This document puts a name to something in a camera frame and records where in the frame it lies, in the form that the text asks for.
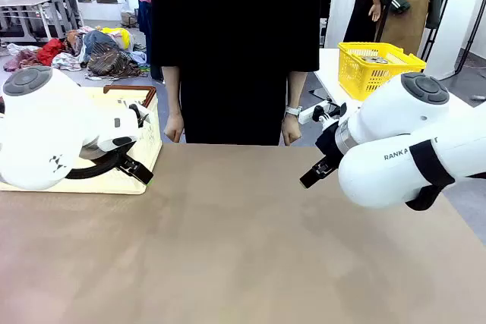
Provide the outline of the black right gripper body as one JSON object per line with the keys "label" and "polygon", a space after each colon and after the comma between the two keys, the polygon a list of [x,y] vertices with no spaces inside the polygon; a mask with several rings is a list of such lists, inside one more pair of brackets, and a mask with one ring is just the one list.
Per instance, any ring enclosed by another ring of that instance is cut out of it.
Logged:
{"label": "black right gripper body", "polygon": [[323,158],[318,162],[319,172],[332,172],[338,169],[343,158],[343,154],[336,144],[338,126],[338,122],[335,121],[317,138],[316,146],[323,153]]}

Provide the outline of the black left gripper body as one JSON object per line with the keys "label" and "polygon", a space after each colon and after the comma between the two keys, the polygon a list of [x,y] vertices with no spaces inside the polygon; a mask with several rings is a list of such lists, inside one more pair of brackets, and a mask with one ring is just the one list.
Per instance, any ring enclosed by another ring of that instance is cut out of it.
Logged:
{"label": "black left gripper body", "polygon": [[128,160],[129,156],[125,151],[113,150],[93,160],[94,165],[83,168],[83,172],[108,172],[114,168],[122,168]]}

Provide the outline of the person's left hand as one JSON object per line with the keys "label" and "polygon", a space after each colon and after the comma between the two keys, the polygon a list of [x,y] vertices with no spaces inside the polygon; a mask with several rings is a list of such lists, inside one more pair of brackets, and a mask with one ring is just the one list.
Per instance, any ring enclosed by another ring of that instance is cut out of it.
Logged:
{"label": "person's left hand", "polygon": [[282,137],[286,146],[291,146],[295,141],[301,138],[301,131],[298,123],[298,117],[286,114],[282,120]]}

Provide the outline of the person's right hand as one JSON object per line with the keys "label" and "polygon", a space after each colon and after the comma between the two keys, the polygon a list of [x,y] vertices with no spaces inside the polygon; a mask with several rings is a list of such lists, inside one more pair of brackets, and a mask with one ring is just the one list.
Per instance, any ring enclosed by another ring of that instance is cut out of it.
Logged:
{"label": "person's right hand", "polygon": [[179,143],[184,127],[184,120],[181,113],[170,114],[163,133],[173,143]]}

